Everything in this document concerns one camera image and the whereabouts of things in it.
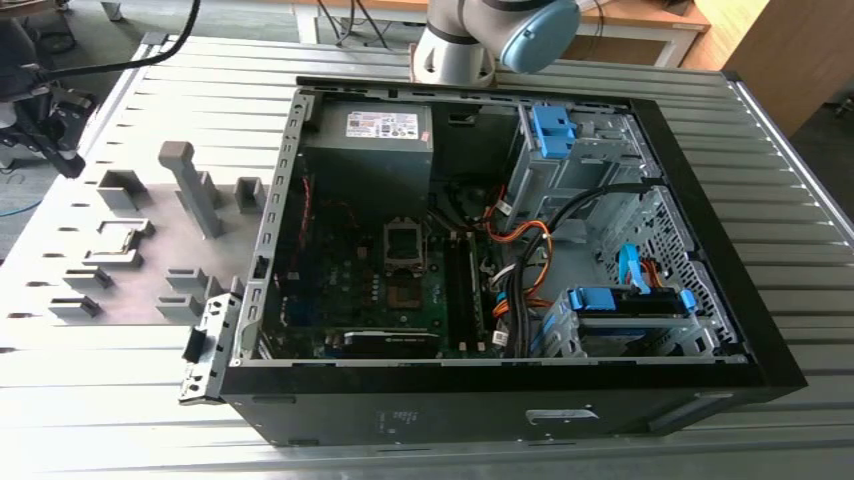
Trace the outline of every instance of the wire bundle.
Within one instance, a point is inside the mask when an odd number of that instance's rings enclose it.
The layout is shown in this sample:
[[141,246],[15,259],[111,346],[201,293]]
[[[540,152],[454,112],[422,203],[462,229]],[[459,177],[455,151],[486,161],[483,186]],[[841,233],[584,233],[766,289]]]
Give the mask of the wire bundle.
[[91,75],[93,73],[107,73],[116,72],[121,70],[128,70],[131,68],[147,67],[149,65],[155,65],[175,56],[179,52],[184,43],[187,43],[187,38],[189,38],[189,33],[192,32],[192,28],[196,25],[196,18],[199,16],[199,8],[201,6],[201,0],[192,0],[192,5],[189,7],[189,14],[187,16],[187,22],[184,23],[184,29],[175,40],[175,45],[165,52],[155,55],[153,57],[141,58],[139,60],[131,60],[129,62],[119,62],[119,63],[108,63],[104,65],[92,65],[88,67],[76,67],[76,68],[65,68],[61,70],[53,70],[52,72],[45,72],[41,75],[40,80],[44,83],[60,80],[68,77],[76,77],[80,75]]
[[[650,284],[652,285],[652,287],[662,288],[664,284],[662,283],[662,279],[658,276],[658,267],[655,266],[655,261],[648,258],[640,260],[640,268],[650,277]],[[631,272],[626,273],[624,283],[631,283]]]
[[[516,227],[516,229],[512,232],[507,234],[496,233],[492,230],[491,218],[492,218],[492,214],[495,213],[495,209],[498,208],[498,202],[502,201],[502,198],[504,196],[504,191],[506,191],[506,188],[502,187],[500,192],[498,194],[498,201],[495,204],[490,206],[490,208],[486,211],[486,214],[483,217],[483,223],[486,224],[486,231],[490,235],[490,238],[495,242],[504,243],[504,244],[512,243],[514,241],[520,239],[531,229],[538,229],[542,231],[542,234],[535,238],[538,238],[540,241],[542,240],[546,241],[546,245],[547,245],[546,264],[543,265],[543,268],[539,272],[536,280],[534,281],[534,285],[528,289],[526,289],[523,292],[523,297],[524,297],[523,304],[526,305],[524,308],[528,308],[528,307],[547,308],[551,306],[551,302],[548,302],[547,300],[543,300],[542,298],[536,298],[535,294],[536,294],[536,291],[539,290],[539,287],[543,285],[543,282],[546,281],[546,275],[548,274],[548,267],[551,265],[551,257],[554,255],[554,243],[551,239],[551,233],[548,231],[548,227],[546,226],[546,224],[539,220],[531,220],[524,222],[522,225]],[[492,281],[496,282],[502,276],[510,275],[516,270],[516,265],[519,265],[518,262],[515,265],[511,265],[510,268],[504,267],[504,269],[492,278]],[[524,271],[524,263],[522,264],[520,270]],[[510,284],[506,287],[506,291],[508,292],[508,295],[510,295],[510,292],[511,292]],[[499,302],[499,304],[495,306],[495,308],[492,309],[492,316],[495,318],[500,318],[508,312],[510,312],[510,297],[504,298]],[[522,325],[519,325],[518,323],[511,325],[511,330],[515,332],[516,338],[519,338],[520,335],[523,337],[527,337],[527,335],[524,335],[524,332],[523,332],[524,329]],[[523,352],[520,351],[520,345],[523,344],[527,344],[527,343],[516,342],[515,352],[514,352],[516,357],[523,355]]]
[[530,345],[530,318],[527,311],[527,295],[523,286],[523,272],[528,259],[534,256],[534,252],[542,245],[543,241],[548,239],[551,241],[551,233],[558,229],[560,222],[564,218],[570,218],[592,200],[610,193],[635,193],[640,194],[648,191],[651,185],[646,183],[614,183],[602,187],[594,188],[579,193],[570,201],[560,207],[560,209],[552,214],[551,218],[544,224],[546,234],[531,238],[528,244],[519,255],[512,271],[507,275],[507,281],[504,285],[504,291],[507,292],[507,314],[510,315],[511,322],[511,337],[514,341],[514,355],[518,357],[527,355],[527,346]]
[[587,54],[583,56],[582,60],[588,60],[592,57],[596,48],[599,47],[599,42],[602,37],[604,36],[604,9],[602,8],[602,3],[599,0],[592,0],[596,4],[596,10],[599,13],[599,18],[596,19],[596,31],[592,34],[592,40],[590,41],[590,46],[587,47]]

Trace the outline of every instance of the floor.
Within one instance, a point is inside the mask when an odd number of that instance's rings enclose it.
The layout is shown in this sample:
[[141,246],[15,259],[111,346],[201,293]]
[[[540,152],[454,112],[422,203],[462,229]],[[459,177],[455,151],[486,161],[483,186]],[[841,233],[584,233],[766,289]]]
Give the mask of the floor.
[[[127,60],[145,32],[179,32],[183,27],[188,2],[157,2],[123,5],[125,20],[111,23],[99,3],[72,1],[72,9],[65,13],[68,25],[77,37],[79,45],[69,53],[56,56],[60,67]],[[216,36],[253,40],[297,41],[296,22],[284,9],[243,7],[217,2],[203,5],[193,30],[199,36]],[[392,48],[406,48],[418,40],[420,29],[399,23],[388,26],[386,38]],[[375,34],[367,24],[355,27],[355,34],[347,45],[360,46],[375,41]],[[333,34],[327,22],[320,22],[320,40],[333,43]],[[101,98],[119,77],[117,73],[79,77],[69,82],[71,87],[96,93]],[[792,144],[831,194],[854,218],[854,115],[839,120],[830,108],[819,110],[792,138]],[[0,211],[15,210],[36,202],[53,181],[53,170],[45,164],[27,163],[7,174],[0,171]],[[8,254],[17,235],[27,225],[31,212],[0,217],[0,259]]]

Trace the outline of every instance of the table leg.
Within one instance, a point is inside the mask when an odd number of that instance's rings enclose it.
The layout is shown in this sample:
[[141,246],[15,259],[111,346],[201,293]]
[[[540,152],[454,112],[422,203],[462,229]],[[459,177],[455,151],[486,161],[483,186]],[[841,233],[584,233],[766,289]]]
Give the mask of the table leg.
[[107,14],[107,18],[111,22],[119,22],[124,18],[121,15],[121,3],[119,2],[101,2],[101,8]]
[[300,43],[320,43],[317,38],[317,7],[293,5],[296,16],[296,31]]

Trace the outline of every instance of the aluminum slotted table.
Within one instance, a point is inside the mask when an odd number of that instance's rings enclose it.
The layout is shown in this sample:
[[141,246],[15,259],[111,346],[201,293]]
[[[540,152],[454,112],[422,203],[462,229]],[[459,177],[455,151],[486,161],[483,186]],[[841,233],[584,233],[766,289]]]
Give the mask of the aluminum slotted table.
[[[136,57],[168,47],[143,45]],[[196,168],[227,199],[237,177],[271,180],[296,75],[406,81],[407,62],[406,52],[379,49],[191,38],[168,62],[124,73],[87,131],[89,167],[79,180],[57,180],[0,269],[0,347],[16,349],[0,354],[4,471],[91,478],[93,471],[181,470],[181,479],[219,471],[241,480],[510,479],[532,472],[538,480],[784,479],[850,467],[854,231],[744,86],[718,73],[559,62],[538,75],[503,71],[499,82],[659,102],[807,375],[806,389],[664,438],[536,446],[275,449],[228,406],[177,405],[188,328],[153,308],[171,293],[165,269],[201,267],[224,284],[244,276],[260,218],[233,215],[225,205],[227,233],[203,241],[157,163],[160,144],[193,143]],[[80,265],[97,224],[116,216],[92,182],[104,170],[128,169],[149,188],[149,203],[121,215],[155,226],[140,247],[144,262],[109,271],[115,286],[89,293],[100,315],[61,320],[48,306],[75,293],[63,273]]]

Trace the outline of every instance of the open computer tower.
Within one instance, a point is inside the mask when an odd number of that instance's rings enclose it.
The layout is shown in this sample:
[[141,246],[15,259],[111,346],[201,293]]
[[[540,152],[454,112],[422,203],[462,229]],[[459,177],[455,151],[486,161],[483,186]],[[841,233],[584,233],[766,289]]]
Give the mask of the open computer tower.
[[183,402],[281,446],[536,442],[806,385],[655,102],[299,83]]

